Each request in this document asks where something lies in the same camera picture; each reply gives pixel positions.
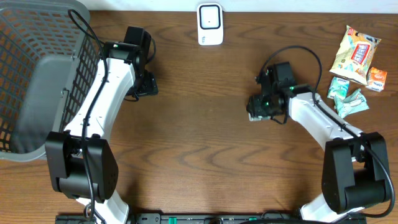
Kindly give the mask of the dark green round-label pack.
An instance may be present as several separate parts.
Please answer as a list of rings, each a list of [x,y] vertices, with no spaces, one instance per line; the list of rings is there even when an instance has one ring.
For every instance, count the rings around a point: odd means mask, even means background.
[[[249,113],[248,115],[250,122],[269,120],[271,118],[270,116],[254,116],[251,113]]]

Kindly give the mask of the teal white tissue pack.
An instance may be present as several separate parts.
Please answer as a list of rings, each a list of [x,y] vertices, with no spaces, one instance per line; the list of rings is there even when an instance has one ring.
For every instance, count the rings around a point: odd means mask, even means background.
[[[335,97],[343,100],[346,98],[349,88],[349,81],[339,77],[333,77],[330,87],[328,89],[327,98],[334,99]]]

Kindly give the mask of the mint green wipes pack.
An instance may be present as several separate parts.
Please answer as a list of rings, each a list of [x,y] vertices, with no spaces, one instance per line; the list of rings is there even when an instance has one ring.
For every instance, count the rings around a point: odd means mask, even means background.
[[[345,99],[334,97],[335,110],[340,118],[345,118],[349,114],[365,111],[369,109],[366,98],[361,93],[360,89],[355,90],[350,96]]]

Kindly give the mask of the large beige snack bag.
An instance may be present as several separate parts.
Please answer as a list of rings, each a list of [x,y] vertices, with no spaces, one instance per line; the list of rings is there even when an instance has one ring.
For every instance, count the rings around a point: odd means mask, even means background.
[[[346,26],[330,72],[350,81],[367,85],[367,74],[382,39]]]

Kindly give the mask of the orange tissue pack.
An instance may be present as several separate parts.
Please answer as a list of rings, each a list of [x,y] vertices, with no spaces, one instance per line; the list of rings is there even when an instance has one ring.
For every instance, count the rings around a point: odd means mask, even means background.
[[[381,92],[383,91],[386,83],[387,72],[377,69],[375,67],[370,68],[367,75],[366,88]]]

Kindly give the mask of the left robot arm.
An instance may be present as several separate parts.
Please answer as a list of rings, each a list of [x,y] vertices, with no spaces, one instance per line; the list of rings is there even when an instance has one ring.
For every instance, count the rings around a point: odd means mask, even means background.
[[[105,42],[95,80],[75,117],[45,141],[50,181],[56,192],[84,205],[93,223],[128,223],[129,205],[116,191],[118,165],[108,143],[123,101],[158,94],[146,70],[155,49],[150,34],[128,27],[122,42]]]

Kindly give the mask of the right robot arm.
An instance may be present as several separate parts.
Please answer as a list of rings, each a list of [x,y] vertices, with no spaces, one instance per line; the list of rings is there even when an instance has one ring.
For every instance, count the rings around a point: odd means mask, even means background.
[[[297,84],[287,62],[262,69],[255,80],[261,93],[249,98],[249,119],[283,116],[281,124],[292,119],[324,151],[322,193],[300,208],[301,219],[336,223],[394,201],[386,142],[379,133],[364,133],[340,118],[310,85]]]

